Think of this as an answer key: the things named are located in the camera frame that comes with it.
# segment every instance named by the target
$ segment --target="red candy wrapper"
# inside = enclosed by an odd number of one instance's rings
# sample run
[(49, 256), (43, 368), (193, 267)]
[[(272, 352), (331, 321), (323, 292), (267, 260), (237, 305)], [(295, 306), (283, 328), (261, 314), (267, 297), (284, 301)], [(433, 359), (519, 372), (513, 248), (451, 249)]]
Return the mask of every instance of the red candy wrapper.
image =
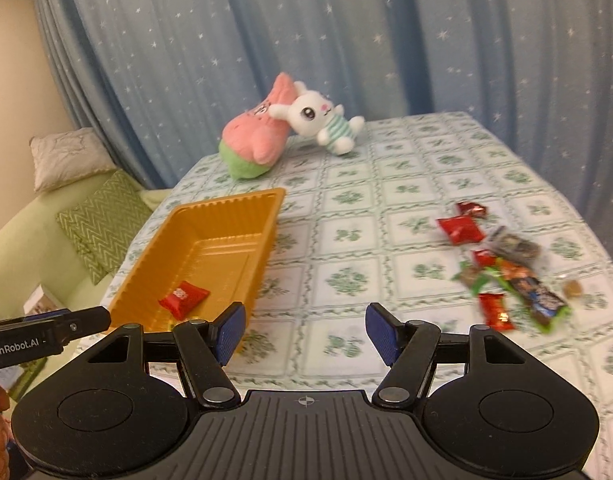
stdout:
[(504, 306), (504, 294), (479, 294), (478, 298), (485, 324), (498, 332), (515, 329)]
[(438, 218), (438, 224), (447, 234), (453, 245), (476, 244), (485, 238), (485, 234), (471, 216), (454, 216)]
[(191, 285), (189, 282), (182, 282), (178, 288), (158, 303), (171, 312), (175, 319), (182, 321), (208, 295), (208, 290)]
[(473, 218), (487, 217), (487, 208), (477, 202), (458, 202), (456, 206), (462, 216), (472, 216)]
[(494, 267), (497, 256), (486, 249), (480, 251), (471, 251), (473, 254), (473, 261), (475, 265), (479, 267)]

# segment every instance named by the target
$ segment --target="orange plastic tray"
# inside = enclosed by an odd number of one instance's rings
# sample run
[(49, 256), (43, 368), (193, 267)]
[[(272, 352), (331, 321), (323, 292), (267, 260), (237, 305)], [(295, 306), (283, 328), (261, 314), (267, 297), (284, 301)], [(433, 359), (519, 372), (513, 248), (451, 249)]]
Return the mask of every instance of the orange plastic tray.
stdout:
[(109, 306), (111, 328), (140, 323), (167, 332), (179, 323), (161, 300), (182, 280), (210, 295), (187, 319), (212, 321), (233, 301), (247, 320), (275, 240), (282, 188), (177, 206), (158, 229)]

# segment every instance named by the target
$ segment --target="floral tablecloth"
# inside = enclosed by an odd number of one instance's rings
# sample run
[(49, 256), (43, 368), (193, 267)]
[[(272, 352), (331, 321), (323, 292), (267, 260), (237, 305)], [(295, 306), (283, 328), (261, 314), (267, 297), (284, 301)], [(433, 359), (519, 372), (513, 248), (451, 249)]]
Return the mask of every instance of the floral tablecloth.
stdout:
[[(505, 224), (547, 250), (539, 270), (546, 284), (558, 290), (563, 273), (583, 284), (583, 298), (550, 335), (508, 296), (517, 327), (509, 336), (594, 402), (602, 428), (587, 472), (613, 479), (613, 263), (567, 200), (464, 113), (368, 123), (343, 157), (292, 137), (255, 181), (233, 182), (216, 155), (203, 158), (135, 238), (103, 304), (173, 207), (278, 186), (288, 194), (274, 251), (242, 350), (226, 368), (238, 388), (371, 392), (387, 371), (364, 331), (372, 301), (446, 332), (482, 322), (475, 300), (451, 280), (473, 246), (449, 245), (435, 223), (455, 215), (455, 202), (476, 200), (490, 212), (483, 229)], [(83, 340), (78, 352), (95, 341)], [(178, 384), (173, 367), (152, 371)], [(436, 384), (460, 373), (444, 365)]]

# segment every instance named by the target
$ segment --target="blue curtain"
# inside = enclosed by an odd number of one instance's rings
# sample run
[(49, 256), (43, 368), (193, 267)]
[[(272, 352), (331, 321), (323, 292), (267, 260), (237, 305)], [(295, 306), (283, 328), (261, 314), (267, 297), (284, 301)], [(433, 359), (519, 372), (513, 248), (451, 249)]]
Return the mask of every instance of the blue curtain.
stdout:
[(464, 110), (613, 256), (613, 0), (37, 0), (56, 79), (148, 186), (284, 70), (368, 120)]

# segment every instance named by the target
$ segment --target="patrick star plush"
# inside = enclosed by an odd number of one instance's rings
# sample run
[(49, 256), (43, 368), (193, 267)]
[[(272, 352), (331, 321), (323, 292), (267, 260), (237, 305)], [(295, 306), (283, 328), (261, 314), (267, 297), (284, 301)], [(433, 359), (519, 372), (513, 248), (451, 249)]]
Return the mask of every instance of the patrick star plush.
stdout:
[(282, 72), (262, 103), (224, 127), (219, 152), (232, 178), (256, 178), (273, 167), (282, 155), (291, 127), (271, 117), (269, 107), (290, 105), (297, 97), (293, 79)]

